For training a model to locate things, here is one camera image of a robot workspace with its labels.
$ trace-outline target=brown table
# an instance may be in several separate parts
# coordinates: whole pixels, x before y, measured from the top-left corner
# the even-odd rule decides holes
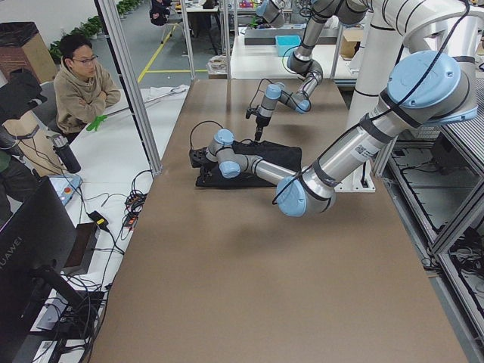
[[[297,80],[285,82],[297,88]],[[272,188],[194,187],[191,129],[213,119],[237,140],[252,138],[255,122],[244,113],[257,84],[193,84],[92,361],[467,361],[379,181],[376,193],[338,194],[332,209],[304,219],[272,206]],[[309,163],[342,132],[346,112],[337,87],[325,81],[310,114],[280,105],[264,136],[302,145]],[[207,145],[215,131],[199,127],[194,146]]]

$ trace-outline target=black hair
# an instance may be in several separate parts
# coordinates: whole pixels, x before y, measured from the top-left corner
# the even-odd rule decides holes
[[[59,50],[64,58],[72,59],[74,51],[87,45],[92,49],[92,43],[82,34],[68,34],[64,36],[59,43]]]

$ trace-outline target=blue bin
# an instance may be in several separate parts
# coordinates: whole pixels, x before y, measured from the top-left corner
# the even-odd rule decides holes
[[[301,43],[299,36],[275,36],[275,46],[278,50],[278,57],[287,57]]]

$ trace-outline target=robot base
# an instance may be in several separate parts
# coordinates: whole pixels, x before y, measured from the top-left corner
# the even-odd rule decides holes
[[[334,190],[337,193],[374,193],[375,185],[370,177],[371,166],[366,163],[365,183],[361,183],[361,176],[363,175],[363,166],[358,167],[354,172],[344,178]]]

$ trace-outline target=person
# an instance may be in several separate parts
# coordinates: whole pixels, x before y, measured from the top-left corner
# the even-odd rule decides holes
[[[84,127],[119,101],[121,93],[97,62],[92,44],[81,34],[60,40],[60,70],[54,79],[57,126],[71,142]]]
[[[22,155],[3,126],[0,126],[0,227],[12,211],[7,196],[23,203],[38,187],[39,181],[14,155]]]
[[[172,0],[151,0],[150,22],[157,26],[165,25],[169,16],[169,7],[171,4]]]

